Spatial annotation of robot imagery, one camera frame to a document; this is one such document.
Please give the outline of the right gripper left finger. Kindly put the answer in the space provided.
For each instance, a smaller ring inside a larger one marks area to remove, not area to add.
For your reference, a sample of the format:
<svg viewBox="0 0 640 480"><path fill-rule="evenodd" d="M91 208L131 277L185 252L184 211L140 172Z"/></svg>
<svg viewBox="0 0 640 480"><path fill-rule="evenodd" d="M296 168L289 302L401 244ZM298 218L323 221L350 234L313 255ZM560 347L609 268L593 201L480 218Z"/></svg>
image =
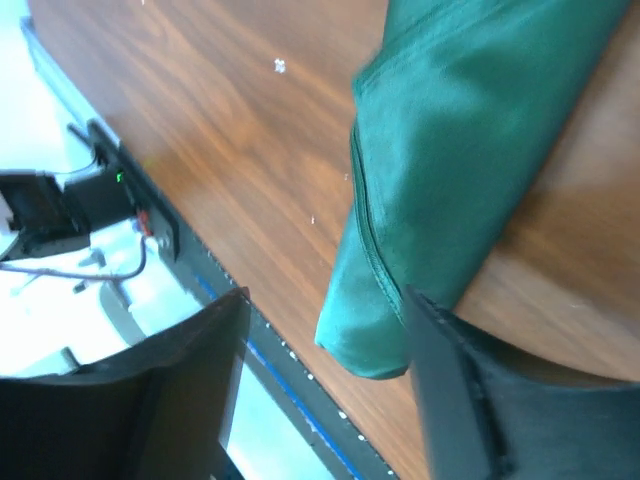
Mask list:
<svg viewBox="0 0 640 480"><path fill-rule="evenodd" d="M64 375L1 382L5 479L235 479L226 453L250 323L233 289Z"/></svg>

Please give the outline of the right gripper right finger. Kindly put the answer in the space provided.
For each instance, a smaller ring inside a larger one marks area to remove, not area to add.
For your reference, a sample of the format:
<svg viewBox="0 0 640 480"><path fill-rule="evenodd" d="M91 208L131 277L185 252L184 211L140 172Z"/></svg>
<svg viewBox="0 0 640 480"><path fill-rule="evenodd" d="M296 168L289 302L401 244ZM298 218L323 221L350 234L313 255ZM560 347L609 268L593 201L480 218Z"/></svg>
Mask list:
<svg viewBox="0 0 640 480"><path fill-rule="evenodd" d="M639 385L516 348L404 293L434 479L636 479Z"/></svg>

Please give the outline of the dark green cloth napkin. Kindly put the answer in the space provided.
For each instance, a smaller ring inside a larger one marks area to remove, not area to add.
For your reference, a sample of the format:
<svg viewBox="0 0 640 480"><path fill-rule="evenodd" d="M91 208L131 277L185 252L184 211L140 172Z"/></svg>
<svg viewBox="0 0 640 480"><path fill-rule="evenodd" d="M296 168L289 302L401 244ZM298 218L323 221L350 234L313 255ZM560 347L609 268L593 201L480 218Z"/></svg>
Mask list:
<svg viewBox="0 0 640 480"><path fill-rule="evenodd" d="M406 286L451 308L529 190L626 1L392 1L353 81L353 204L316 344L374 380L410 364Z"/></svg>

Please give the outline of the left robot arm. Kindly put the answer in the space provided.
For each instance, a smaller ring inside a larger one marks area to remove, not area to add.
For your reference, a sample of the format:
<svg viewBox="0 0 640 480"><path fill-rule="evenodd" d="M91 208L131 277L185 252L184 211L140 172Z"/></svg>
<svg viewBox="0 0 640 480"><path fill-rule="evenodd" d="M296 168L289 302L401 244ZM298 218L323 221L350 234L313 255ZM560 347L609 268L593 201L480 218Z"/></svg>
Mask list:
<svg viewBox="0 0 640 480"><path fill-rule="evenodd" d="M1 259L38 259L85 249L93 233L135 214L132 194L113 171L63 186L50 174L3 174L1 234L9 242L1 249Z"/></svg>

